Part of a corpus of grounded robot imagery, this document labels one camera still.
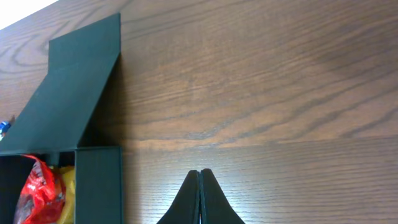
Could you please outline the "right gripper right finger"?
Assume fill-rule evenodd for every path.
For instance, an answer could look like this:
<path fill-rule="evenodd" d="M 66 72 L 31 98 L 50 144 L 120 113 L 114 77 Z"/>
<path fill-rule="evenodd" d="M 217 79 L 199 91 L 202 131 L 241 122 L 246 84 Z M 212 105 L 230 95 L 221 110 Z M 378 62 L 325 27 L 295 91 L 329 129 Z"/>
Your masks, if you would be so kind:
<path fill-rule="evenodd" d="M 233 210 L 211 169 L 200 172 L 202 224 L 244 224 Z"/>

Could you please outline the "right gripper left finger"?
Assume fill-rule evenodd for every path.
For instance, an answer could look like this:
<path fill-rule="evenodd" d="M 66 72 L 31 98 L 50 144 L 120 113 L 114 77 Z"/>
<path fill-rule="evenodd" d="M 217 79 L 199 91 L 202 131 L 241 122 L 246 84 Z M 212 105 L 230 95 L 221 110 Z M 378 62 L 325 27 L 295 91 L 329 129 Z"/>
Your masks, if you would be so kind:
<path fill-rule="evenodd" d="M 171 206 L 157 224 L 199 224 L 200 180 L 199 171 L 190 170 Z"/>

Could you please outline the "yellow Hacks candy bag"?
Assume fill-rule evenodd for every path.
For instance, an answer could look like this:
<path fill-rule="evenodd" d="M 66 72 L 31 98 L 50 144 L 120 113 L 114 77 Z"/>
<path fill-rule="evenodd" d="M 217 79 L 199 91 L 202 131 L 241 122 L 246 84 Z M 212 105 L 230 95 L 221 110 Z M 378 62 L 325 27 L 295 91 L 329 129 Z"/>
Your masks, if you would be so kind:
<path fill-rule="evenodd" d="M 65 204 L 63 206 L 63 210 L 60 218 L 57 221 L 57 224 L 74 224 L 75 219 L 75 167 L 74 166 L 66 166 L 66 167 L 54 167 L 51 168 L 57 171 L 63 179 L 63 183 L 65 184 Z"/>

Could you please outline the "red Hacks candy bag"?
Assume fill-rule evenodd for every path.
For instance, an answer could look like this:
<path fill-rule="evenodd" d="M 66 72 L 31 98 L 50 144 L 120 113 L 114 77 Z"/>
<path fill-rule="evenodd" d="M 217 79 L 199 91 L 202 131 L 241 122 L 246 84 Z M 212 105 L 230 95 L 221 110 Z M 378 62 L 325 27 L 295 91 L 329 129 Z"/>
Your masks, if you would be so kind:
<path fill-rule="evenodd" d="M 62 177 L 39 158 L 25 157 L 34 164 L 17 201 L 13 223 L 57 223 L 65 205 L 66 188 Z"/>

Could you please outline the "black box with hinged lid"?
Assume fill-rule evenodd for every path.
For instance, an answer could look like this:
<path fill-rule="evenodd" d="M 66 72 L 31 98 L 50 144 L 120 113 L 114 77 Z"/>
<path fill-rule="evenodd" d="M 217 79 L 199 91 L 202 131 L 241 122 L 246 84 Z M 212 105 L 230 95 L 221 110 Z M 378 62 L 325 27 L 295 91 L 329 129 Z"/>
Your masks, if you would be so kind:
<path fill-rule="evenodd" d="M 30 154 L 74 157 L 75 223 L 123 222 L 121 148 L 89 125 L 120 53 L 120 14 L 50 41 L 48 73 L 1 141 L 2 223 L 14 219 Z"/>

